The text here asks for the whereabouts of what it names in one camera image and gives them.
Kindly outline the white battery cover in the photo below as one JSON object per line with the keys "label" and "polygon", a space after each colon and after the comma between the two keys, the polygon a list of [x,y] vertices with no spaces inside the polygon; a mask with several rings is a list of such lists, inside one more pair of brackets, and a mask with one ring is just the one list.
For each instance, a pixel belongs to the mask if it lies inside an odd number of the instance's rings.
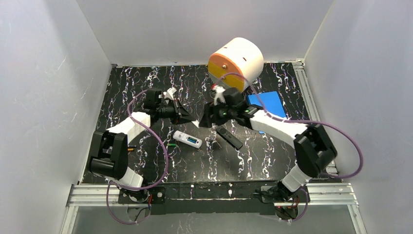
{"label": "white battery cover", "polygon": [[195,127],[199,128],[199,121],[195,120],[191,122]]}

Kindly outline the blue battery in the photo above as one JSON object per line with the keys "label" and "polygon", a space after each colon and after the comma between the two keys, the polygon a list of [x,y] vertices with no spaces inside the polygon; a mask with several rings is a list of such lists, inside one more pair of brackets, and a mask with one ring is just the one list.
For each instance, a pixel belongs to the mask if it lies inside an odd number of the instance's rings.
{"label": "blue battery", "polygon": [[191,143],[193,143],[193,144],[198,144],[198,143],[200,143],[198,139],[194,139],[194,138],[192,138],[192,137],[188,137],[188,138],[187,138],[187,141],[188,141],[188,142],[191,142]]}

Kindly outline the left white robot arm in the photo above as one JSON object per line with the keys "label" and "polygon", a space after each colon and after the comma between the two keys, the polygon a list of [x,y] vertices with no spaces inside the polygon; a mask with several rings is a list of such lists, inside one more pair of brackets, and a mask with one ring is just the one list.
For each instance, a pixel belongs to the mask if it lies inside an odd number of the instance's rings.
{"label": "left white robot arm", "polygon": [[143,101],[142,108],[137,112],[132,112],[131,104],[128,104],[128,117],[125,120],[104,131],[95,131],[92,136],[86,170],[130,191],[151,188],[151,186],[143,186],[143,177],[129,167],[128,160],[129,143],[147,130],[163,148],[165,168],[161,178],[164,178],[169,167],[168,151],[160,137],[150,128],[151,125],[159,119],[166,118],[174,125],[196,120],[174,96],[175,92],[176,89],[173,87],[166,92],[157,88],[144,90],[133,98],[133,101],[138,99]]}

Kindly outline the black remote control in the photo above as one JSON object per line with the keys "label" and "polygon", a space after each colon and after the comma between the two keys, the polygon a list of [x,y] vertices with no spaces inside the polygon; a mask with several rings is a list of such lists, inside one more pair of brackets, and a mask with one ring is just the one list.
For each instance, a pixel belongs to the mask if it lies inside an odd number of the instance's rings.
{"label": "black remote control", "polygon": [[240,150],[243,147],[243,143],[239,139],[237,139],[231,132],[229,132],[226,128],[218,126],[216,128],[216,132],[234,149]]}

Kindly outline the white remote control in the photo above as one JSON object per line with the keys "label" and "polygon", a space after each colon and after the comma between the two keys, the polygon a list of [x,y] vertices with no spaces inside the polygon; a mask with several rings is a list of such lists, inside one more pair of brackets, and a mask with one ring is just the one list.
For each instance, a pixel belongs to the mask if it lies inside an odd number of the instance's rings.
{"label": "white remote control", "polygon": [[194,136],[188,135],[180,131],[175,131],[172,137],[173,139],[186,145],[189,145],[191,147],[194,147],[196,149],[199,149],[203,143],[201,139],[198,139]]}

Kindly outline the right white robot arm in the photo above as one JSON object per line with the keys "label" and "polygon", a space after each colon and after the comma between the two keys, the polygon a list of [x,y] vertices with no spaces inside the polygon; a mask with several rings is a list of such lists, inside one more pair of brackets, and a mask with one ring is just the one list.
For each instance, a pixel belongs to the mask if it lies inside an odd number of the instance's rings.
{"label": "right white robot arm", "polygon": [[237,88],[213,85],[213,101],[205,104],[200,127],[211,128],[230,120],[251,130],[262,131],[295,150],[296,165],[270,191],[291,195],[318,177],[338,155],[325,128],[318,123],[297,123],[272,116],[263,107],[248,104]]}

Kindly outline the aluminium frame rail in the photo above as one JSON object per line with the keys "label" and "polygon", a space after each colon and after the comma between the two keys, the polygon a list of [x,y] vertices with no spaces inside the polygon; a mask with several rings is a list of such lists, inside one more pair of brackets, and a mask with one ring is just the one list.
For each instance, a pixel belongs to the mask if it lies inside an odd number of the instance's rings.
{"label": "aluminium frame rail", "polygon": [[61,234],[111,234],[119,227],[105,211],[106,185],[73,185]]}

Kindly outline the round white drawer cabinet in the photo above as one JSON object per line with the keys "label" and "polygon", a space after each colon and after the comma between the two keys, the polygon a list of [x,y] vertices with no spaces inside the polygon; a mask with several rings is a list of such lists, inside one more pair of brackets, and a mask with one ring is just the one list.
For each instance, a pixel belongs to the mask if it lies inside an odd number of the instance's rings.
{"label": "round white drawer cabinet", "polygon": [[208,60],[208,74],[213,82],[241,93],[263,71],[263,54],[251,41],[237,37],[214,52]]}

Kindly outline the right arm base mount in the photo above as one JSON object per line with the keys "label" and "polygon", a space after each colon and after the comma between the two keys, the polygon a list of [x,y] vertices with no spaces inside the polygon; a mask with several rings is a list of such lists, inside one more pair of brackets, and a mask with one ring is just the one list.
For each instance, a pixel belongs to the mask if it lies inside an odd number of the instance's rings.
{"label": "right arm base mount", "polygon": [[280,221],[298,221],[307,211],[310,195],[306,186],[301,186],[295,192],[289,191],[284,186],[261,186],[256,189],[253,196],[264,204],[282,203],[275,205],[275,214]]}

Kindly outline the blue rectangular pad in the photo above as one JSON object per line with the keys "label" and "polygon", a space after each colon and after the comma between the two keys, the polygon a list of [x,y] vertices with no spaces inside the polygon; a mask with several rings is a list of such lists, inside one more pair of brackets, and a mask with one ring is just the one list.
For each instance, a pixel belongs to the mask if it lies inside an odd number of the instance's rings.
{"label": "blue rectangular pad", "polygon": [[[286,118],[286,113],[284,111],[282,101],[280,99],[278,92],[264,92],[259,93],[258,96],[270,113],[277,115],[281,118]],[[255,94],[247,95],[246,99],[249,104],[262,106]]]}

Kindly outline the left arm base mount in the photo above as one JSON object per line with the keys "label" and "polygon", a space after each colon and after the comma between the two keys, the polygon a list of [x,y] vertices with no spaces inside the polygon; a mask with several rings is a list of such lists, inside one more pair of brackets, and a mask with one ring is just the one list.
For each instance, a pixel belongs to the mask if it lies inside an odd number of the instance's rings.
{"label": "left arm base mount", "polygon": [[117,202],[127,206],[128,223],[140,223],[151,215],[165,215],[166,186],[139,191],[121,189]]}

